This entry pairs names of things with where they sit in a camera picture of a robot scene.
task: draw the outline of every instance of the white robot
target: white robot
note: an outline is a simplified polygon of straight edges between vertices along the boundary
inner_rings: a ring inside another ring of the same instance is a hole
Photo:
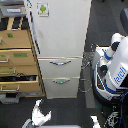
[[[94,93],[117,104],[128,90],[128,37],[115,33],[110,47],[96,47],[92,69]]]

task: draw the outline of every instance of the green label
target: green label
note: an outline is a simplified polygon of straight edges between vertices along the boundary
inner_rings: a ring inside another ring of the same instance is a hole
[[[14,57],[27,57],[27,53],[13,53]]]
[[[6,57],[5,55],[0,55],[0,57]]]
[[[9,69],[13,69],[13,67],[9,67]]]
[[[13,38],[12,33],[7,33],[8,38]]]

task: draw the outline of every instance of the cable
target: cable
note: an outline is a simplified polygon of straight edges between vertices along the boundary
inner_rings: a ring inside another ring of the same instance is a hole
[[[92,45],[91,45],[91,50],[92,50],[92,52],[94,52],[94,50],[93,50],[93,46],[94,46],[94,45],[95,45],[95,49],[96,49],[96,47],[99,47],[99,45],[97,45],[97,44],[95,44],[95,43],[92,44]]]
[[[92,83],[91,83],[91,81],[89,81],[89,80],[87,80],[87,79],[80,79],[80,80],[88,81],[88,82],[90,83],[91,87],[90,87],[87,91],[83,91],[83,90],[80,88],[80,86],[79,86],[79,87],[78,87],[79,90],[80,90],[82,93],[89,92],[89,91],[92,89]]]
[[[122,106],[123,106],[123,101],[124,101],[124,98],[125,98],[127,92],[128,92],[128,90],[124,93],[124,96],[123,96],[122,101],[121,101],[121,115],[120,115],[120,122],[119,122],[118,128],[120,128],[120,125],[121,125],[121,120],[122,120]]]

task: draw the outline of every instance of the cabinet door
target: cabinet door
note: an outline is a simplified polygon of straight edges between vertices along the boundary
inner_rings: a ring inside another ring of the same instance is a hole
[[[0,49],[31,48],[27,30],[0,31]]]
[[[31,49],[0,50],[0,66],[34,65]]]
[[[29,7],[25,1],[31,30]],[[49,16],[40,16],[40,4],[48,3]],[[91,0],[31,1],[35,37],[40,49],[38,57],[82,56],[89,21]]]
[[[77,97],[78,78],[44,79],[43,82],[48,99]]]
[[[81,58],[38,59],[42,78],[78,77],[82,65]]]

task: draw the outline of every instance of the wooden drawer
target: wooden drawer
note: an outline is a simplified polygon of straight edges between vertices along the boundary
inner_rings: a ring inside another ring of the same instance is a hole
[[[0,66],[34,65],[31,49],[0,50]]]
[[[78,78],[43,79],[43,83],[48,99],[77,97]]]
[[[38,76],[33,81],[0,82],[0,93],[40,91]]]
[[[0,31],[0,49],[31,48],[27,30]]]
[[[38,59],[42,78],[78,77],[82,65],[81,58]]]
[[[22,76],[22,75],[38,75],[36,65],[30,66],[14,66],[0,67],[0,77],[2,76]]]

